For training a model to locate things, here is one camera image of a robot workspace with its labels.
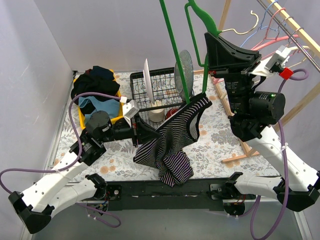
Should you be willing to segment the black tank top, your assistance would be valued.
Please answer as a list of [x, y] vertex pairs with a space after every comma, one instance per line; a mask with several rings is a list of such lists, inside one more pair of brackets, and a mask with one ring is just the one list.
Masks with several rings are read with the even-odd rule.
[[114, 72], [100, 66], [93, 66], [81, 74], [73, 83], [70, 97], [87, 92], [102, 93], [115, 96], [120, 89], [114, 77]]

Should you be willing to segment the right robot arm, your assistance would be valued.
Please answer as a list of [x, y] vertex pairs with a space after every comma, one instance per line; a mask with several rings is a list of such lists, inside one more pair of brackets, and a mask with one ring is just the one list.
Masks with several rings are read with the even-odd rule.
[[221, 188], [224, 197], [259, 195], [278, 200], [288, 209], [300, 212], [318, 200], [320, 173], [300, 159], [273, 129], [284, 115], [286, 98], [282, 93], [257, 91], [260, 81], [275, 74], [287, 80], [293, 72], [285, 67], [291, 50], [281, 46], [269, 58], [257, 50], [238, 47], [219, 35], [206, 32], [207, 67], [211, 76], [224, 80], [232, 115], [232, 133], [262, 155], [279, 173], [263, 177], [234, 173]]

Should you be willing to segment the striped tank top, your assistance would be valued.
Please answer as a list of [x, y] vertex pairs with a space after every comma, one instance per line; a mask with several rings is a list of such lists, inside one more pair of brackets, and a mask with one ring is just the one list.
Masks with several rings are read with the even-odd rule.
[[170, 187], [184, 184], [194, 171], [183, 148], [198, 141], [200, 119], [211, 105], [205, 93], [192, 97], [156, 129], [158, 139], [138, 148], [133, 162], [158, 169], [158, 178]]

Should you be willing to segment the thick pink hanger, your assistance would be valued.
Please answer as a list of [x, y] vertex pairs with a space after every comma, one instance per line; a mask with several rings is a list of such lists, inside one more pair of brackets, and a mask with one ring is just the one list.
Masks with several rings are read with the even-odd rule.
[[[268, 38], [275, 38], [275, 37], [278, 35], [278, 33], [277, 33], [276, 31], [273, 31], [273, 30], [271, 30], [271, 29], [268, 31], [268, 34], [269, 34], [269, 32], [275, 32], [276, 35], [275, 35], [274, 37], [268, 37], [268, 36], [267, 36]], [[265, 34], [266, 34], [266, 29], [260, 30], [258, 33], [263, 33], [263, 36], [262, 36], [262, 39], [263, 39], [263, 38], [265, 37]], [[267, 45], [266, 45], [265, 47], [263, 47], [263, 48], [258, 47], [258, 50], [262, 50], [262, 49], [264, 49], [264, 48], [267, 48], [267, 47], [269, 47], [269, 46], [272, 46], [272, 45], [275, 45], [275, 44], [278, 44], [278, 43], [283, 43], [284, 41], [288, 41], [288, 43], [285, 43], [285, 44], [284, 44], [286, 47], [289, 47], [291, 44], [293, 44], [292, 40], [290, 40], [288, 36], [280, 36], [280, 35], [278, 35], [278, 39], [275, 40], [275, 41], [269, 42], [269, 40], [265, 40], [264, 42], [267, 43]]]

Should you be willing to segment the teal tank top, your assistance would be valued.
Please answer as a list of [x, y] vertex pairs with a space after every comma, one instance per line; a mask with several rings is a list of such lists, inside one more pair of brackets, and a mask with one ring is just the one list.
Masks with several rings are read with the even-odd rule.
[[81, 113], [84, 115], [84, 123], [86, 124], [92, 114], [98, 111], [108, 113], [110, 119], [116, 118], [119, 115], [120, 102], [115, 99], [100, 101], [95, 96], [80, 97], [78, 106]]

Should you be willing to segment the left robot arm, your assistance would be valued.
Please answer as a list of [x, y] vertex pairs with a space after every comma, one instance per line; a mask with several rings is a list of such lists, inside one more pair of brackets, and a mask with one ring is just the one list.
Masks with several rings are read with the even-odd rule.
[[93, 113], [79, 140], [52, 170], [29, 188], [9, 195], [8, 200], [30, 234], [44, 229], [56, 214], [79, 201], [106, 198], [107, 183], [97, 173], [67, 185], [106, 152], [105, 143], [132, 139], [135, 145], [141, 145], [161, 136], [139, 114], [133, 116], [132, 122], [129, 125], [120, 119], [113, 125], [107, 112]]

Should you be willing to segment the blue wire hanger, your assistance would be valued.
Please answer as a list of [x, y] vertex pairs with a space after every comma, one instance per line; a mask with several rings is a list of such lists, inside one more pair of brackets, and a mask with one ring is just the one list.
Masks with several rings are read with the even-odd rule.
[[[278, 29], [278, 28], [277, 28], [277, 29], [270, 28], [270, 25], [271, 25], [271, 23], [272, 23], [272, 21], [273, 21], [273, 19], [274, 19], [274, 17], [275, 17], [275, 14], [271, 16], [271, 19], [270, 19], [270, 21], [269, 21], [269, 24], [268, 24], [267, 26], [263, 26], [263, 23], [264, 23], [264, 21], [265, 21], [266, 15], [267, 15], [267, 12], [269, 11], [269, 9], [270, 9], [275, 3], [278, 3], [278, 1], [277, 1], [277, 0], [274, 0], [274, 1], [273, 1], [272, 3], [270, 3], [269, 6], [265, 9], [263, 18], [262, 18], [259, 26], [256, 28], [256, 31], [255, 31], [253, 34], [251, 34], [251, 35], [240, 45], [240, 47], [243, 47], [243, 46], [246, 44], [246, 42], [247, 42], [251, 37], [253, 37], [255, 34], [257, 34], [259, 31], [261, 31], [261, 30], [263, 30], [263, 29], [266, 29], [264, 38], [263, 38], [259, 43], [257, 43], [251, 50], [254, 50], [254, 49], [258, 50], [258, 47], [261, 47], [261, 48], [266, 47], [266, 46], [267, 46], [267, 43], [265, 42], [265, 40], [269, 40], [269, 42], [272, 42], [272, 41], [276, 41], [276, 40], [279, 38], [279, 34], [280, 34], [279, 29]], [[270, 30], [270, 29], [271, 29], [272, 31], [274, 31], [274, 32], [277, 32], [277, 36], [276, 36], [276, 37], [268, 38], [268, 33], [269, 33], [269, 30]]]

